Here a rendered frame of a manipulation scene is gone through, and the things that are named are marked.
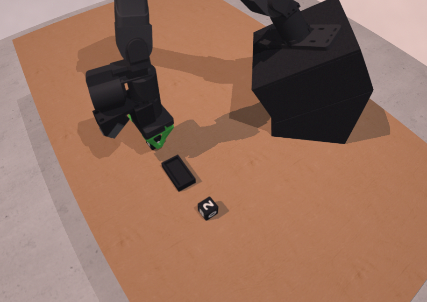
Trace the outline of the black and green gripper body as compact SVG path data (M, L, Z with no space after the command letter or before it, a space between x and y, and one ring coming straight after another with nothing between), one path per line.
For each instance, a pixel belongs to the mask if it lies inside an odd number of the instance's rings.
M156 118L156 121L154 123L140 129L131 117L133 123L135 124L135 126L138 128L138 130L140 131L140 133L143 135L143 137L146 140L148 140L148 139L162 133L163 131L165 131L165 126L169 127L169 126L174 124L173 117L169 114L169 112L161 104L159 92L158 92L157 97L155 99L149 100L147 102L136 101L136 100L133 100L132 98L131 98L131 100L134 103L140 104L140 105L145 105L145 104L149 104L149 103L153 104L154 114L155 114L155 118Z

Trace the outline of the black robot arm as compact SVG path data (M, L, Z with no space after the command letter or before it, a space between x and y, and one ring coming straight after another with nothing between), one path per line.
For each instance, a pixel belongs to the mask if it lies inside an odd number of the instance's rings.
M260 48L327 51L340 34L339 24L309 25L294 0L240 0L250 11L269 16L271 26L258 41ZM130 116L140 129L156 121L153 104L159 92L156 68L151 65L152 25L148 0L114 0L115 40L123 60L88 70L85 81L92 112L102 134L116 138ZM125 88L128 84L128 90Z

